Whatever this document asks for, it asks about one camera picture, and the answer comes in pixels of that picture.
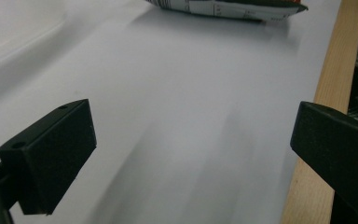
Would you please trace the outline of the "white printed snack bag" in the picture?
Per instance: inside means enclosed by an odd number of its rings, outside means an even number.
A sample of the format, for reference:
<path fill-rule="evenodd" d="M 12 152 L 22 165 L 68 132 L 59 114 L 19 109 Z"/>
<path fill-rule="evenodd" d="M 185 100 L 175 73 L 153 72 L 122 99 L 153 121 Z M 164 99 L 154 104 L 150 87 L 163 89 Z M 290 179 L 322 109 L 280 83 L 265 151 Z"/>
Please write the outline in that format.
<path fill-rule="evenodd" d="M 308 10 L 301 0 L 145 0 L 164 9 L 227 19 L 284 21 Z"/>

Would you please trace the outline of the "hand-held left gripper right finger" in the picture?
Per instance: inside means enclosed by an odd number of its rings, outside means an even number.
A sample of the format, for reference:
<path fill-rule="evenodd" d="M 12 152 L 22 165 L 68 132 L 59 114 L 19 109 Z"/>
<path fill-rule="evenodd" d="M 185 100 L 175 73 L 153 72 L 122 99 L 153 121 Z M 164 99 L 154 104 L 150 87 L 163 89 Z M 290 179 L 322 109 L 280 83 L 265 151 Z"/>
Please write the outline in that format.
<path fill-rule="evenodd" d="M 358 120 L 302 102 L 290 146 L 358 216 Z"/>

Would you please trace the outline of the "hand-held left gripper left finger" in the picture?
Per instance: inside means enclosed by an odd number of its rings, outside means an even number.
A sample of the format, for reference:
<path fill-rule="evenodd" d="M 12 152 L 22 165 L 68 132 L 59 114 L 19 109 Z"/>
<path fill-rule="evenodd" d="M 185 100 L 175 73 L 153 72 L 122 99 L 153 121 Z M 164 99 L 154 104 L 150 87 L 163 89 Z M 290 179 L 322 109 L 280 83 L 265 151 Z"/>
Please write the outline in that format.
<path fill-rule="evenodd" d="M 52 214 L 96 146 L 87 99 L 52 110 L 0 146 L 4 207 Z"/>

